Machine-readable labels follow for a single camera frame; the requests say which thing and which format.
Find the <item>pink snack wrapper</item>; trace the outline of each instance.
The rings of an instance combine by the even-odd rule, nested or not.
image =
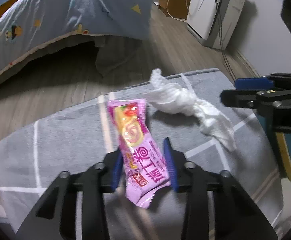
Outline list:
[[[146,127],[146,100],[112,100],[108,111],[119,132],[119,149],[126,174],[126,197],[135,205],[148,208],[154,193],[169,186],[164,156]]]

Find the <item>wooden floor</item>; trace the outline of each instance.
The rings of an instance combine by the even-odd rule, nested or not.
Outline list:
[[[123,87],[146,82],[154,68],[163,75],[218,67],[231,80],[222,54],[203,47],[185,23],[165,15],[153,5],[151,35],[127,63],[107,77],[96,71],[93,42],[63,49],[33,60],[0,85],[0,140],[47,115]],[[228,56],[236,77],[249,76]]]

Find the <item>crumpled tissue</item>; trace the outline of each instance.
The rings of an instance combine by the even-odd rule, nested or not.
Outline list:
[[[189,90],[177,83],[170,83],[161,75],[160,69],[154,69],[150,78],[154,91],[145,93],[144,97],[162,112],[194,115],[200,121],[199,129],[202,133],[214,136],[230,152],[234,151],[234,130],[229,118],[211,103],[199,99],[186,77],[183,74],[181,77]]]

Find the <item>gray tablecloth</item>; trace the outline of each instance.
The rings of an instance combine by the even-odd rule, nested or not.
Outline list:
[[[226,108],[220,103],[222,90],[233,86],[218,69],[189,72],[185,76],[199,98],[208,100],[231,119],[238,149],[229,153],[218,141],[201,134],[194,117],[171,116],[148,105],[147,124],[153,138],[162,148],[163,139],[170,137],[176,150],[185,152],[188,159],[205,170],[229,169],[275,225],[283,208],[279,171],[255,115],[251,110]],[[169,79],[186,87],[179,75]],[[99,96],[40,119],[0,141],[0,194],[15,231],[60,171],[85,171],[116,149],[117,133],[105,102],[114,98],[142,98],[151,89],[149,83],[144,83]],[[122,187],[104,197],[111,239],[180,239],[185,194],[164,188],[156,193],[148,210],[130,203]],[[210,236],[214,236],[213,215]]]

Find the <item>silver bolt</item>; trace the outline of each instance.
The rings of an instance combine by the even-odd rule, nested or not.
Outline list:
[[[186,162],[184,164],[184,166],[187,168],[187,169],[193,169],[195,167],[195,163],[193,162]]]
[[[253,101],[249,101],[248,103],[247,103],[247,105],[249,106],[249,107],[253,107]]]
[[[281,101],[274,101],[274,102],[272,103],[272,105],[273,105],[274,107],[279,107],[279,106],[282,105],[282,102],[281,102]]]
[[[105,168],[105,164],[104,164],[104,163],[96,163],[96,164],[94,165],[94,168],[95,168],[96,170],[102,170],[102,169]]]
[[[231,173],[227,170],[223,170],[220,172],[221,176],[224,178],[229,178],[231,176]]]
[[[70,173],[69,173],[68,171],[62,171],[62,172],[60,173],[59,177],[60,177],[61,179],[65,179],[65,178],[67,178],[69,175],[70,175]]]

